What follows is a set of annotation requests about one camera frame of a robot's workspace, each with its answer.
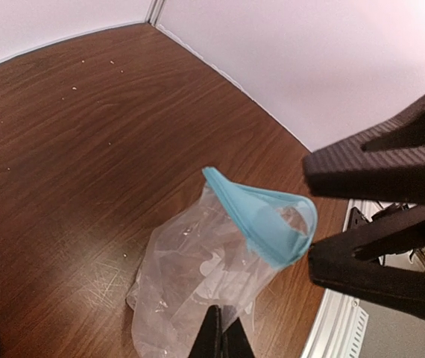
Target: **white wall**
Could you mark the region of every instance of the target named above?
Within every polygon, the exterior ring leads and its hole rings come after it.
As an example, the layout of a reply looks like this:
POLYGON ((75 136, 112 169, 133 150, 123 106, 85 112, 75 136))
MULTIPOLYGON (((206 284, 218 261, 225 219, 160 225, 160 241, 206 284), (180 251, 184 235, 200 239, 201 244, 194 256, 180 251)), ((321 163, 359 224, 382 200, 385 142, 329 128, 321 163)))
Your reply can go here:
POLYGON ((0 0, 0 62, 79 34, 144 22, 151 0, 0 0))
POLYGON ((311 150, 425 93, 423 0, 166 0, 159 29, 311 150))

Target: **plastic bag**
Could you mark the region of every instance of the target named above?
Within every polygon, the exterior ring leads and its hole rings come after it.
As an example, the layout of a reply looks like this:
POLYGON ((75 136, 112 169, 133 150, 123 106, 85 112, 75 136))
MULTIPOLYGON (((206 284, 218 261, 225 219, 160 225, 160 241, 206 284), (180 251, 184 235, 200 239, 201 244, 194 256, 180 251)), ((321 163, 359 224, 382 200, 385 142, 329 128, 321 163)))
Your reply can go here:
POLYGON ((242 186, 217 170, 189 209, 155 229, 127 297, 141 358, 186 358, 210 305, 227 329, 312 241, 313 203, 242 186))

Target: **wooden table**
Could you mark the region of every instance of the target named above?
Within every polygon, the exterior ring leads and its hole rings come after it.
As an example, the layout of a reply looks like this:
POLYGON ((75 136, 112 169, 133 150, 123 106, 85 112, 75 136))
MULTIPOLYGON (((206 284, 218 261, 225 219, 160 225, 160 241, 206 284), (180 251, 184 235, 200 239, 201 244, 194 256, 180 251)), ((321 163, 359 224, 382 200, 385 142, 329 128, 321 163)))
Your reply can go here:
MULTIPOLYGON (((1 357, 136 357, 125 295, 151 231, 198 198, 201 168, 307 195, 306 153, 149 25, 1 64, 1 357)), ((316 238, 338 232, 345 203, 314 202, 316 238)), ((276 277, 257 300, 256 355, 298 357, 322 292, 305 259, 276 277)))

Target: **metal frame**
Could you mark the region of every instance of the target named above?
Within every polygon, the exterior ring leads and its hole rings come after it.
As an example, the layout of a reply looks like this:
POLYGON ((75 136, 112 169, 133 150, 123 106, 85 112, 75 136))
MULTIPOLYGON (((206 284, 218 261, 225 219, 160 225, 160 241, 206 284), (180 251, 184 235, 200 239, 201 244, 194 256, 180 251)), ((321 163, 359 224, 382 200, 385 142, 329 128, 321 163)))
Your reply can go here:
POLYGON ((148 10, 148 15, 146 16, 146 22, 156 26, 158 20, 160 19, 161 13, 165 7, 166 0, 152 0, 150 8, 148 10))

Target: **blue plastic strip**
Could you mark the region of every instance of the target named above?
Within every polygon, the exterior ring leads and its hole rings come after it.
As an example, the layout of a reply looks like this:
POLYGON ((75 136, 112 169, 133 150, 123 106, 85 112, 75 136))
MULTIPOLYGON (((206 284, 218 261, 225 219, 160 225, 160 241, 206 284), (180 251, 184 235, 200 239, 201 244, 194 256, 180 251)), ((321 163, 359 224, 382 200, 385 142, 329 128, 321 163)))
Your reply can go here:
POLYGON ((306 253, 317 227, 317 210, 310 199, 233 183, 216 168, 205 168, 203 174, 248 247, 269 265, 283 269, 306 253), (278 207, 294 207, 306 222, 307 234, 291 227, 278 207))

